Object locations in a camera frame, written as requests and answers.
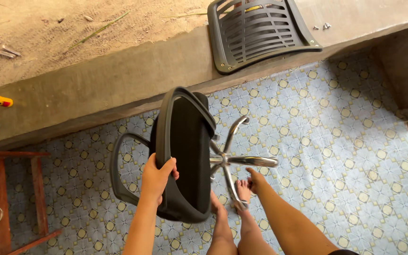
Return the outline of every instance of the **wooden table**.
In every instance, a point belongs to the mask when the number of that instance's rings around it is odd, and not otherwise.
[[[49,156],[49,153],[35,153],[35,152],[0,152],[0,208],[3,210],[3,218],[0,221],[0,255],[15,255],[20,254],[28,249],[48,241],[61,234],[62,229],[48,232],[48,220],[45,206],[45,196],[43,193],[43,177],[41,157]],[[31,159],[31,169],[34,182],[34,195],[37,210],[38,233],[40,238],[27,243],[26,245],[11,251],[10,246],[10,227],[9,227],[9,211],[7,204],[7,189],[4,169],[4,159],[6,157],[25,157]]]

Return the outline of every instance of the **sandy ground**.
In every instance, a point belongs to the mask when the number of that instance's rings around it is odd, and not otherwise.
[[[164,18],[205,13],[210,0],[0,0],[0,49],[21,53],[0,55],[0,86],[115,52],[144,42],[166,40],[207,22],[207,16]],[[130,13],[98,36],[68,50],[126,11]],[[92,17],[87,21],[84,15]]]

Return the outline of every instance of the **tiled floor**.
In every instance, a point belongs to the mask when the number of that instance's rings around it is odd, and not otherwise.
[[[277,157],[259,168],[282,198],[301,210],[340,247],[364,255],[408,254],[408,132],[366,53],[311,63],[209,95],[217,131],[228,133],[241,115],[252,119],[233,151]],[[38,144],[43,160],[50,229],[64,233],[32,254],[120,254],[136,208],[117,200],[108,165],[113,142],[126,130],[149,137],[158,111],[144,113]],[[139,192],[148,149],[122,148],[121,173]],[[36,217],[28,162],[7,167],[13,246],[35,238]],[[233,178],[246,172],[233,167]],[[240,219],[230,209],[221,172],[212,188],[229,209],[239,242]],[[252,198],[265,240],[282,254],[259,200]],[[205,254],[214,219],[182,224],[157,219],[154,254]]]

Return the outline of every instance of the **leg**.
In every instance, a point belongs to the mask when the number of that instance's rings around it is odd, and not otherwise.
[[[217,216],[217,222],[213,229],[212,243],[207,251],[207,255],[237,255],[237,247],[234,244],[232,232],[228,224],[228,212],[218,201],[213,191],[210,191],[210,201],[212,212]]]
[[[237,181],[237,194],[240,199],[250,201],[250,190],[247,181]],[[242,218],[242,227],[240,229],[240,242],[238,243],[238,252],[240,255],[263,254],[275,255],[276,252],[264,241],[258,224],[251,216],[248,210],[238,212]]]

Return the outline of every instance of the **chair seat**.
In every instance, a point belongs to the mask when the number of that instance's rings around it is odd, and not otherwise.
[[[208,109],[208,99],[194,93]],[[156,152],[157,121],[152,126],[149,155]],[[177,159],[177,187],[184,198],[201,213],[210,206],[210,138],[205,119],[185,98],[174,101],[170,127],[171,156]]]

